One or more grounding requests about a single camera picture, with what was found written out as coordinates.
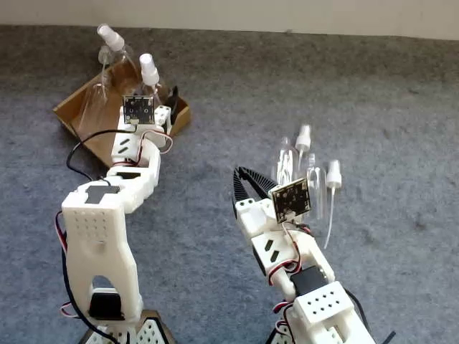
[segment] white spray nozzle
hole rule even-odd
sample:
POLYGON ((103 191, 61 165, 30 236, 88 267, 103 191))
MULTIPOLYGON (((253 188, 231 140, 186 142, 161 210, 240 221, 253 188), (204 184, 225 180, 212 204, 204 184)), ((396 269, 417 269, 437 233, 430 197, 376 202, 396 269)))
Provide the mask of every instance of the white spray nozzle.
POLYGON ((300 152, 307 152, 311 147, 311 126, 303 124, 300 129, 300 134, 296 138, 295 148, 300 152))
POLYGON ((142 54, 139 58, 142 69, 142 80, 145 85, 154 86, 159 82, 158 68, 151 54, 142 54))
POLYGON ((335 203, 335 189, 341 188, 341 167, 338 160, 332 160, 328 163, 328 173, 325 183, 331 188, 330 219, 328 220, 328 232, 325 240, 324 249, 327 248, 330 241, 331 225, 333 223, 333 205, 335 203))
POLYGON ((107 24, 99 25, 98 34, 114 52, 122 50, 124 47, 124 38, 119 33, 113 31, 107 24))
POLYGON ((341 188, 341 167, 338 160, 332 160, 328 164, 326 185, 329 188, 341 188))

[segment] red and white wire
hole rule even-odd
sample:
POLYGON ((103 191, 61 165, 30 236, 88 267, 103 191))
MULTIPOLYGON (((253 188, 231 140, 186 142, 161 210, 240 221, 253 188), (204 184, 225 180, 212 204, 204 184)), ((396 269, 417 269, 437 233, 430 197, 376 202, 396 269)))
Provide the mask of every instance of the red and white wire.
POLYGON ((285 324, 287 325, 288 332, 290 332, 290 338, 292 339, 292 343, 295 344, 295 338, 293 337, 292 327, 288 323, 288 319, 287 319, 287 311, 292 307, 293 307, 293 303, 285 306, 284 312, 283 312, 283 318, 284 318, 285 324))
POLYGON ((299 272, 301 270, 300 248, 298 247, 298 244, 296 243, 296 241, 293 239, 292 234, 285 228, 285 222, 283 222, 281 225, 282 225, 282 229, 284 230, 284 232, 290 237, 290 240, 292 241, 292 244, 293 244, 293 248, 296 250, 296 254, 298 255, 298 263, 293 273, 299 272))
POLYGON ((59 215, 62 214, 62 210, 58 211, 56 216, 55 216, 55 229, 57 233, 57 237, 59 238, 60 246, 64 250, 64 253, 67 253, 67 240, 65 239, 64 233, 62 233, 62 230, 59 225, 59 215))
POLYGON ((72 303, 70 301, 67 301, 66 303, 63 303, 62 306, 60 306, 60 308, 59 308, 60 314, 62 314, 65 317, 71 317, 72 319, 78 318, 78 315, 70 314, 68 311, 65 310, 66 308, 68 308, 71 305, 72 305, 72 303))
POLYGON ((290 237, 290 239, 292 241, 292 244, 293 244, 293 248, 295 249, 296 254, 298 255, 298 258, 297 258, 297 260, 295 260, 295 259, 285 260, 284 262, 281 262, 278 265, 276 265, 275 267, 273 267, 271 269, 270 273, 268 274, 268 284, 269 285, 273 285, 272 277, 273 277, 274 273, 277 272, 279 269, 287 266, 287 265, 295 263, 295 267, 293 269, 285 269, 285 271, 290 273, 290 274, 295 274, 296 272, 299 272, 301 270, 301 253, 300 253, 300 249, 298 248, 298 244, 293 239, 293 237, 290 234, 290 232, 285 228, 284 223, 282 223, 282 229, 290 237))
POLYGON ((148 129, 148 130, 145 130, 141 135, 141 144, 140 144, 138 152, 137 152, 137 160, 136 161, 132 161, 132 162, 118 161, 118 162, 114 163, 113 165, 114 166, 138 166, 138 164, 141 162, 141 157, 142 157, 143 140, 145 139, 145 136, 148 133, 155 133, 157 135, 160 135, 160 136, 164 137, 166 140, 169 140, 169 142, 170 142, 169 146, 167 147, 166 150, 160 150, 160 152, 159 152, 160 154, 167 154, 172 149, 172 145, 174 144, 174 139, 170 135, 167 135, 166 133, 163 133, 163 132, 161 132, 159 130, 148 129))
POLYGON ((283 332, 279 327, 280 326, 288 326, 287 322, 284 320, 278 320, 274 324, 275 331, 279 333, 280 335, 287 335, 287 333, 283 332))
POLYGON ((289 301, 282 301, 282 302, 279 302, 276 306, 273 307, 273 312, 274 313, 279 313, 280 310, 282 310, 285 306, 288 306, 289 304, 291 304, 292 302, 289 302, 289 301))

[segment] black wire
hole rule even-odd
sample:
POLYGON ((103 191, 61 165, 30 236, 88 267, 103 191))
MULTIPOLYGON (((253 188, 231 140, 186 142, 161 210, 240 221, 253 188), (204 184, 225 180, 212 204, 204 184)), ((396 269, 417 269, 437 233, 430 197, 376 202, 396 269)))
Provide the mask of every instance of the black wire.
POLYGON ((103 178, 102 176, 99 177, 99 180, 106 182, 108 186, 112 186, 112 183, 109 182, 107 179, 103 178))
POLYGON ((98 335, 111 340, 114 344, 120 344, 115 337, 104 333, 103 331, 99 330, 97 327, 95 327, 86 317, 85 315, 81 312, 80 308, 78 308, 77 303, 75 301, 75 298, 73 297, 72 290, 70 289, 70 283, 69 283, 69 275, 67 273, 67 264, 66 264, 66 257, 65 257, 65 252, 62 250, 62 273, 64 275, 64 283, 65 283, 65 289, 67 290, 67 294, 69 295, 70 303, 73 306, 73 309, 75 312, 78 314, 80 319, 86 324, 86 326, 89 327, 90 330, 92 330, 94 333, 97 333, 98 335))
POLYGON ((389 344, 389 342, 392 340, 392 338, 394 338, 396 335, 395 331, 392 331, 386 338, 386 340, 384 342, 382 342, 382 344, 389 344))
POLYGON ((357 299, 357 297, 352 294, 350 291, 348 291, 347 289, 346 290, 346 294, 354 301, 354 303, 357 305, 357 308, 359 309, 359 312, 360 312, 360 317, 361 317, 361 321, 363 322, 363 324, 365 325, 365 328, 366 330, 371 333, 371 330, 370 330, 370 326, 368 324, 368 320, 366 320, 366 315, 365 315, 365 312, 364 312, 364 308, 361 306, 361 303, 359 301, 359 299, 357 299))
MULTIPOLYGON (((82 141, 82 140, 81 140, 81 136, 78 135, 78 132, 77 132, 77 130, 75 129, 75 127, 73 126, 72 123, 70 123, 70 127, 72 128, 73 133, 74 133, 75 136, 77 137, 78 142, 81 143, 81 141, 82 141)), ((76 167, 71 166, 68 158, 67 158, 67 167, 68 167, 70 170, 72 170, 72 171, 74 171, 74 172, 76 172, 76 173, 79 173, 79 174, 81 174, 82 176, 86 177, 86 178, 89 179, 90 181, 93 180, 93 178, 92 178, 89 174, 87 174, 86 172, 83 172, 83 171, 81 171, 79 168, 76 168, 76 167)))
MULTIPOLYGON (((364 312, 364 308, 361 306, 361 303, 359 301, 359 299, 357 299, 357 297, 352 294, 350 291, 348 291, 347 289, 346 290, 346 294, 354 301, 354 303, 357 305, 357 308, 359 309, 359 312, 360 312, 360 317, 361 317, 361 321, 363 322, 363 324, 365 325, 365 328, 366 330, 371 334, 371 330, 370 330, 370 326, 368 324, 368 320, 366 319, 366 315, 365 315, 365 312, 364 312)), ((392 331, 386 338, 386 340, 384 342, 382 342, 382 344, 389 344, 389 342, 395 337, 396 335, 396 332, 395 331, 392 331)))
POLYGON ((88 137, 86 137, 84 140, 82 140, 80 138, 80 136, 78 136, 78 134, 76 133, 76 130, 75 128, 73 127, 73 125, 70 125, 71 128, 75 131, 75 135, 77 135, 78 139, 80 140, 80 142, 77 143, 77 145, 70 151, 68 157, 67 157, 67 161, 66 161, 66 165, 67 167, 76 172, 76 173, 79 173, 81 174, 82 176, 86 177, 87 179, 89 179, 90 181, 93 181, 93 178, 91 176, 89 176, 87 173, 81 171, 80 169, 76 168, 76 167, 73 167, 70 163, 70 161, 72 160, 72 157, 73 155, 75 154, 75 152, 78 150, 78 148, 82 147, 85 142, 89 141, 90 139, 92 138, 95 138, 96 136, 99 136, 99 135, 103 135, 103 134, 109 134, 109 133, 124 133, 124 134, 132 134, 132 133, 135 133, 137 131, 137 125, 135 126, 134 128, 134 131, 129 131, 129 130, 121 130, 121 129, 107 129, 107 130, 101 130, 101 131, 97 131, 91 135, 89 135, 88 137))

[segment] gray carpet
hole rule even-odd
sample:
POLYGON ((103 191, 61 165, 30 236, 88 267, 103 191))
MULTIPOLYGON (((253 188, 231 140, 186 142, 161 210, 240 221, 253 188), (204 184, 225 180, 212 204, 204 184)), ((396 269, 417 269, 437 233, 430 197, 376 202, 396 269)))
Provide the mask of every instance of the gray carpet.
MULTIPOLYGON (((267 173, 282 135, 313 126, 342 161, 326 251, 378 343, 455 343, 459 321, 459 42, 120 29, 194 114, 154 195, 127 216, 148 308, 179 343, 264 343, 280 293, 236 227, 232 169, 267 173)), ((94 28, 0 27, 2 343, 76 343, 52 217, 84 179, 52 108, 99 70, 94 28)), ((77 163, 104 171, 88 152, 77 163)))

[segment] clear plastic bottle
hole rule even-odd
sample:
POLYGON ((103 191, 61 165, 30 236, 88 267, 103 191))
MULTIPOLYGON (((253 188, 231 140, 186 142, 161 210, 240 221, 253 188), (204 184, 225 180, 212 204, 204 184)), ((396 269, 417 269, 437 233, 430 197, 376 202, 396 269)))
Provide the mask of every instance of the clear plastic bottle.
POLYGON ((283 137, 280 141, 271 178, 279 185, 288 184, 298 178, 298 152, 287 137, 283 137))
POLYGON ((308 218, 324 220, 327 212, 325 171, 317 165, 316 154, 314 153, 310 153, 307 162, 304 163, 307 165, 306 178, 308 179, 309 199, 311 200, 311 211, 308 213, 308 218))
POLYGON ((103 69, 100 78, 86 89, 77 129, 81 137, 102 129, 110 87, 110 75, 103 69))
POLYGON ((98 27, 98 34, 113 52, 111 74, 116 89, 121 95, 132 95, 141 82, 132 48, 124 42, 122 36, 113 31, 107 24, 101 24, 98 27))
POLYGON ((142 84, 139 95, 153 96, 154 108, 166 103, 169 96, 169 89, 161 79, 151 54, 142 54, 139 58, 142 70, 142 84))

